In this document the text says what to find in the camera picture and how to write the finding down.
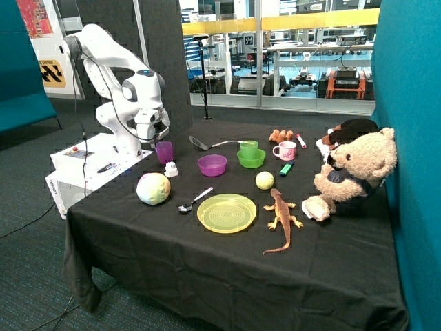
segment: mug handle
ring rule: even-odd
[[[273,154],[274,154],[275,156],[277,156],[277,157],[280,157],[280,150],[279,150],[279,154],[276,154],[276,153],[274,152],[274,150],[275,150],[276,148],[280,148],[280,146],[279,146],[279,145],[274,146],[274,148],[273,148]]]

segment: ball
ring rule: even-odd
[[[256,176],[256,185],[261,190],[269,190],[274,184],[274,177],[268,171],[259,172]]]
[[[157,205],[168,198],[170,182],[166,176],[159,173],[143,175],[136,187],[138,198],[148,205]]]

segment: marker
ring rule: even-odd
[[[100,170],[98,170],[97,172],[99,174],[101,174],[102,172],[108,171],[112,168],[116,168],[118,165],[116,163],[109,163],[107,164],[104,168],[101,168]]]
[[[294,165],[294,160],[288,162],[287,164],[285,164],[285,167],[283,167],[278,174],[282,177],[285,177],[288,174],[288,172],[291,170],[293,165]]]
[[[296,134],[296,138],[298,142],[302,145],[302,147],[306,148],[306,143],[303,141],[302,137],[299,134]]]

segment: spatula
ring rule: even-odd
[[[189,139],[191,143],[198,146],[202,150],[209,150],[210,148],[223,145],[224,143],[246,143],[246,141],[241,141],[241,140],[229,140],[229,141],[223,141],[222,143],[215,143],[214,145],[207,146],[204,143],[201,143],[198,139],[194,138],[193,136],[190,136]]]

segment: purple cup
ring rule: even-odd
[[[198,166],[202,174],[207,177],[220,176],[227,167],[227,158],[222,155],[207,155],[198,160]]]
[[[167,164],[173,161],[173,143],[170,141],[159,141],[155,147],[159,163]]]

